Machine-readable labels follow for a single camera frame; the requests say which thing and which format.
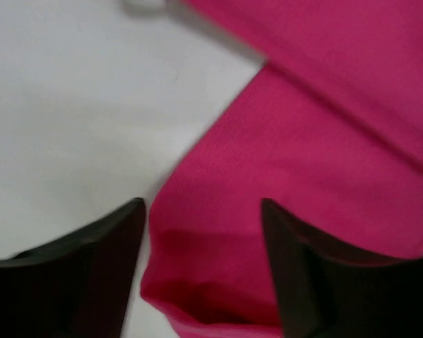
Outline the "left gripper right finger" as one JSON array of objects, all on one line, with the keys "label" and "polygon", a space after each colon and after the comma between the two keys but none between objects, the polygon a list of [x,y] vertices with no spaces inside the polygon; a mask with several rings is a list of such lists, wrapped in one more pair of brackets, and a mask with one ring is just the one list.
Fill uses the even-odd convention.
[{"label": "left gripper right finger", "polygon": [[423,337],[423,257],[350,245],[272,199],[261,210],[285,337]]}]

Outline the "pink trousers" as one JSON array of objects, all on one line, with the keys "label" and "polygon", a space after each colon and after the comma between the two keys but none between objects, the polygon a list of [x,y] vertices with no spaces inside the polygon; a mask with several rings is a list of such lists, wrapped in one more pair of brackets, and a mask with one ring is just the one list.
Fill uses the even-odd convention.
[{"label": "pink trousers", "polygon": [[285,337],[263,199],[423,257],[423,1],[190,6],[266,62],[157,194],[141,296],[180,337]]}]

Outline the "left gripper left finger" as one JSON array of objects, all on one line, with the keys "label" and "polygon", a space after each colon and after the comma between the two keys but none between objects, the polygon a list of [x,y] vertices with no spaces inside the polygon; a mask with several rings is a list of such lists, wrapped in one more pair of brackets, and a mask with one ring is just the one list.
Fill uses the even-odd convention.
[{"label": "left gripper left finger", "polygon": [[0,337],[120,337],[146,220],[135,198],[0,259]]}]

